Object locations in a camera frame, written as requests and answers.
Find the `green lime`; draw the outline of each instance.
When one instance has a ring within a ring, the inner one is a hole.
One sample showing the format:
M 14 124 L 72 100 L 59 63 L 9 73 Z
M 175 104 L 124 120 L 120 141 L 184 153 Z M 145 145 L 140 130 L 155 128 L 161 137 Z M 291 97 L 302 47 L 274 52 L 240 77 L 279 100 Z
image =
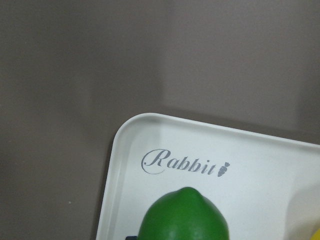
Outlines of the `green lime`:
M 192 187 L 159 198 L 146 212 L 137 240 L 229 240 L 217 207 Z

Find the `yellow object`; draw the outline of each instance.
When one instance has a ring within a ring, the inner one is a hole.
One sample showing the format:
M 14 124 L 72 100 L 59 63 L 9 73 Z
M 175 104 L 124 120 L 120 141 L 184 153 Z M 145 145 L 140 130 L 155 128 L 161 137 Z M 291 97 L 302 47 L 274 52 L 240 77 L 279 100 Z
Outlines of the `yellow object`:
M 320 229 L 318 229 L 318 231 L 316 231 L 312 237 L 310 238 L 310 240 L 320 240 Z

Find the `gray table surface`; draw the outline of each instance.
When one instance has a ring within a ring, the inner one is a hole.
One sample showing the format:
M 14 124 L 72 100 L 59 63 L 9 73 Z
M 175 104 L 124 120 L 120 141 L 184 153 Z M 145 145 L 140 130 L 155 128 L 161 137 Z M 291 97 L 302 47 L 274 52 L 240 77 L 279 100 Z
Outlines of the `gray table surface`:
M 320 144 L 319 13 L 317 0 L 4 1 L 0 239 L 95 239 L 114 134 L 140 113 Z

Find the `plastic tray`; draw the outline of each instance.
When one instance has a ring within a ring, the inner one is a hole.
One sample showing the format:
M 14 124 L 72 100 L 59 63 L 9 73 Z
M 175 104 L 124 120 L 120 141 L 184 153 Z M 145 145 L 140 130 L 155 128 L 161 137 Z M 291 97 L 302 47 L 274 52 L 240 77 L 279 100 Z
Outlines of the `plastic tray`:
M 151 204 L 185 186 L 219 208 L 231 240 L 320 228 L 319 145 L 144 113 L 114 138 L 96 239 L 136 236 Z

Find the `plastic toy fruit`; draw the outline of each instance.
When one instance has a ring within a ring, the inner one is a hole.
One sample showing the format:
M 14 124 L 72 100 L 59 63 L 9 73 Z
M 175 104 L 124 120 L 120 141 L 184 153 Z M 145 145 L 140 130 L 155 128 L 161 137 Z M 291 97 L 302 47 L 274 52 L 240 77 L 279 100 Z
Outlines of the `plastic toy fruit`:
M 229 240 L 229 232 L 216 206 L 194 188 L 184 187 L 149 208 L 137 240 Z
M 310 238 L 310 240 L 320 240 L 320 229 L 318 229 L 318 231 L 316 231 L 312 237 Z

